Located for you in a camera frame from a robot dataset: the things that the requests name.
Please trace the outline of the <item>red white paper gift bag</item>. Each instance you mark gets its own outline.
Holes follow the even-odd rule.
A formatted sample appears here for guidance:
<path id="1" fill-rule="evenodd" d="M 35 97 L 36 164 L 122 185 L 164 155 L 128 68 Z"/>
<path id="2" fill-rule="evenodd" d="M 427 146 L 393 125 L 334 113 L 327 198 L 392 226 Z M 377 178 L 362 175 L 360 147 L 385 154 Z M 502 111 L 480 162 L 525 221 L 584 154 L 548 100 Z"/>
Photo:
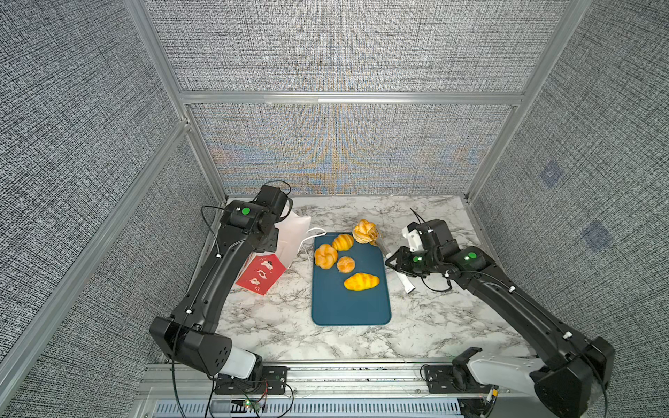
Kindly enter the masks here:
<path id="1" fill-rule="evenodd" d="M 287 219 L 278 223 L 276 249 L 253 253 L 239 274 L 236 285 L 256 294 L 266 295 L 291 266 L 302 245 L 307 240 L 326 233 L 321 227 L 312 227 L 311 219 L 310 216 L 299 216 L 291 212 Z"/>

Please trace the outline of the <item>flaky braided pastry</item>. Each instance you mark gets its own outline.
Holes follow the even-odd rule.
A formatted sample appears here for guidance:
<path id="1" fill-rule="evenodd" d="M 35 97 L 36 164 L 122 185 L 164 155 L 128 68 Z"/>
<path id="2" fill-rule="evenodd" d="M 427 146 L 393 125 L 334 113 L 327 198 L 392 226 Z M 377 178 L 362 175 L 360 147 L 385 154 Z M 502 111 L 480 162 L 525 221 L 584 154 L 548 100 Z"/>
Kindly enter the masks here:
<path id="1" fill-rule="evenodd" d="M 379 237 L 376 224 L 366 219 L 361 219 L 353 229 L 353 237 L 358 243 L 375 246 Z"/>

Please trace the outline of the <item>small round crusty bun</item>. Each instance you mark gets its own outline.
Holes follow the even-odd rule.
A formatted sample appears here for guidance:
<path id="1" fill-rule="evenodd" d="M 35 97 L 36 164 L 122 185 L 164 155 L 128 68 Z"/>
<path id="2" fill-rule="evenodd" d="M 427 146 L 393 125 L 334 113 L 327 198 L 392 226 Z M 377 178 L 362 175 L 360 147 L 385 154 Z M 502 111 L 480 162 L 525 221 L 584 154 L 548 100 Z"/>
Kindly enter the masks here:
<path id="1" fill-rule="evenodd" d="M 355 260 L 344 256 L 337 261 L 337 269 L 340 273 L 348 274 L 355 270 Z"/>

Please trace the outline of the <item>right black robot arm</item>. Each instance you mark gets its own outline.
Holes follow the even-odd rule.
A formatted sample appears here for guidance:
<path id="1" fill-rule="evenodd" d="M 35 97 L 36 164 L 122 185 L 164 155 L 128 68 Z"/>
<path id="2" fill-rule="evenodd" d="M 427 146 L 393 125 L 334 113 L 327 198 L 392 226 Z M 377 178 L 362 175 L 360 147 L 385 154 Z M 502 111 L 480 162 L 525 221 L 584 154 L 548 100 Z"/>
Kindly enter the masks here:
<path id="1" fill-rule="evenodd" d="M 471 347 L 451 362 L 451 383 L 459 391 L 510 388 L 535 396 L 554 416 L 580 417 L 606 397 L 615 349 L 602 337 L 590 339 L 559 320 L 516 286 L 479 247 L 461 248 L 445 221 L 419 219 L 402 230 L 407 245 L 385 264 L 408 277 L 434 273 L 485 302 L 535 350 L 534 359 L 486 355 Z"/>

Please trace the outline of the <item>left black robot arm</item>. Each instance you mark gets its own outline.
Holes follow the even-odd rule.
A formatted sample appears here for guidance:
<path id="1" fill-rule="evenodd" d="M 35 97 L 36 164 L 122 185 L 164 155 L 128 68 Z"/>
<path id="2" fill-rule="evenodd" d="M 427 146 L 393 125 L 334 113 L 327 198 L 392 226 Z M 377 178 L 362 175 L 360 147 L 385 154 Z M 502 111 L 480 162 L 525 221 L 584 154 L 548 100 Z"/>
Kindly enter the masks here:
<path id="1" fill-rule="evenodd" d="M 211 226 L 214 245 L 186 295 L 167 317 L 157 316 L 151 337 L 172 361 L 207 376 L 224 374 L 249 379 L 261 369 L 261 357 L 237 348 L 218 334 L 226 298 L 248 257 L 277 249 L 277 224 L 293 203 L 289 193 L 272 181 L 249 202 L 233 200 L 221 208 L 217 226 Z"/>

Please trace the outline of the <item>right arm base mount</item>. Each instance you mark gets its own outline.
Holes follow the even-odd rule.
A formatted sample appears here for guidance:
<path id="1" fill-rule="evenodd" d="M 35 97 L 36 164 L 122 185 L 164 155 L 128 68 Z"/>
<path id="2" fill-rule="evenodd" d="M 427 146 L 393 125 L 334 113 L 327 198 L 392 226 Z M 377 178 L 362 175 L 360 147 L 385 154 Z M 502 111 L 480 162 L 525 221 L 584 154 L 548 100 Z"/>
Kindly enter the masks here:
<path id="1" fill-rule="evenodd" d="M 444 394 L 487 394 L 492 385 L 478 382 L 468 369 L 470 359 L 481 353 L 479 347 L 467 348 L 449 365 L 423 364 L 419 374 L 426 382 L 432 395 Z"/>

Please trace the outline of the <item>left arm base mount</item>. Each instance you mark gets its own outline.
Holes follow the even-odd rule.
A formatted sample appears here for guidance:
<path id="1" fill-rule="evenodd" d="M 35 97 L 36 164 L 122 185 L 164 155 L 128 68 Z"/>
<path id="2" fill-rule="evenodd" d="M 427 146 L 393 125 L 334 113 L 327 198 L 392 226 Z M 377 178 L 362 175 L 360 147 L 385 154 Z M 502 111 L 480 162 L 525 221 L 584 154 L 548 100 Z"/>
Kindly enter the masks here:
<path id="1" fill-rule="evenodd" d="M 263 366 L 261 372 L 252 372 L 247 379 L 220 374 L 215 383 L 216 395 L 284 395 L 287 388 L 288 367 Z"/>

